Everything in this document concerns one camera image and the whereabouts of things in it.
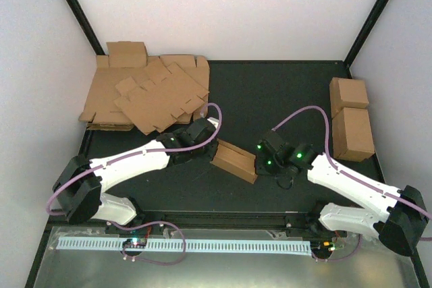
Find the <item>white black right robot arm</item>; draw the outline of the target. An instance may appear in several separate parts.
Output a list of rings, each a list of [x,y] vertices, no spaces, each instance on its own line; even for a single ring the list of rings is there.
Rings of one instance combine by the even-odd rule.
[[[257,143],[256,172],[286,176],[328,188],[355,203],[354,207],[326,203],[307,218],[308,231],[348,231],[378,239],[401,256],[413,256],[429,222],[422,194],[407,185],[403,190],[379,183],[317,153],[309,144],[292,146],[271,130]]]

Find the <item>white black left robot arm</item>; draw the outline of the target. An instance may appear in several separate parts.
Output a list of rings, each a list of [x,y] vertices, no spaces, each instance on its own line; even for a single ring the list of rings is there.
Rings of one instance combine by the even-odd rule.
[[[187,128],[157,136],[147,144],[106,158],[72,158],[53,186],[68,223],[91,219],[113,221],[129,233],[144,228],[145,217],[129,198],[108,194],[108,190],[138,175],[181,165],[194,159],[212,159],[217,151],[218,119],[200,118]]]

